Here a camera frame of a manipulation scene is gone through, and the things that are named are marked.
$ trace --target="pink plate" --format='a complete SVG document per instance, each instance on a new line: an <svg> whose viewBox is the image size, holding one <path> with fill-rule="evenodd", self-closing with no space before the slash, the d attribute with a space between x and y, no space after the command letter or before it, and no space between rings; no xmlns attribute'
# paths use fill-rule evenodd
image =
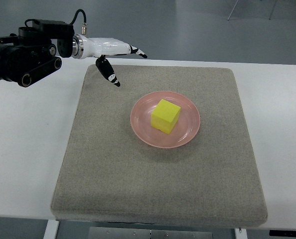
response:
<svg viewBox="0 0 296 239"><path fill-rule="evenodd" d="M161 99L181 107L179 119L170 134L151 126L151 113ZM130 114L135 134L145 143L158 148L176 148L191 141L200 128L200 114L187 97L171 92L157 91L140 98Z"/></svg>

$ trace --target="connector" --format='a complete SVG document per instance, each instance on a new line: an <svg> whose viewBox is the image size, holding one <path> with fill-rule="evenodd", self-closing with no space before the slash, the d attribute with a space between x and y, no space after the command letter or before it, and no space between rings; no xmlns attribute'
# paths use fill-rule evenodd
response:
<svg viewBox="0 0 296 239"><path fill-rule="evenodd" d="M87 23L83 23L82 35L87 37Z"/></svg>

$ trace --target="cable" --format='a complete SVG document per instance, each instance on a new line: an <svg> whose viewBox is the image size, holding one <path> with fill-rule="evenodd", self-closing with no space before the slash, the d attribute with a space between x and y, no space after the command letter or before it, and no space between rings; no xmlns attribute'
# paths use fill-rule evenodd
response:
<svg viewBox="0 0 296 239"><path fill-rule="evenodd" d="M28 27L27 23L28 23L29 21L33 21L33 20L34 20L34 19L28 19L28 20L26 20L26 21L25 21L25 26Z"/></svg>
<svg viewBox="0 0 296 239"><path fill-rule="evenodd" d="M76 21L77 15L78 15L78 13L80 13L80 12L81 12L81 13L83 14L83 16L84 16L84 23L86 23L86 13L84 12L83 9L78 9L78 10L76 11L75 16L74 16L72 22L70 23L70 25L73 25L73 24L74 24L74 22Z"/></svg>

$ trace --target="chair leg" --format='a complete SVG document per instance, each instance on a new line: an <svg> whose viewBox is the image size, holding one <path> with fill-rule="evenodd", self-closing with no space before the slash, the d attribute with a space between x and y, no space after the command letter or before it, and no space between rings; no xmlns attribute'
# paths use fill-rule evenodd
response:
<svg viewBox="0 0 296 239"><path fill-rule="evenodd" d="M273 14L274 9L276 8L276 5L277 5L277 1L278 1L278 0L275 0L275 2L274 2L274 5L273 5L273 8L272 8L272 11L271 11L271 14L270 14L269 20L271 20L272 14Z"/></svg>
<svg viewBox="0 0 296 239"><path fill-rule="evenodd" d="M236 5L238 4L238 1L239 1L239 0L237 0L237 1L236 1L236 4L234 4L234 7L233 7L233 9L232 9L232 11L231 11L231 13L230 13L230 15L229 15L229 17L228 17L228 20L230 19L231 15L232 15L232 13L233 13L233 11L234 11L234 9L236 8Z"/></svg>

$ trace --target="metal base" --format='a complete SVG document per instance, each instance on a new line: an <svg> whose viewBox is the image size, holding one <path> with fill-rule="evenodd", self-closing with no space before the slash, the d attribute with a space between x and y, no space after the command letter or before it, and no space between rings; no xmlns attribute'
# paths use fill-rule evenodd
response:
<svg viewBox="0 0 296 239"><path fill-rule="evenodd" d="M236 239L248 239L248 234L246 229L234 229L236 234Z"/></svg>
<svg viewBox="0 0 296 239"><path fill-rule="evenodd" d="M88 239L212 239L212 233L90 227Z"/></svg>

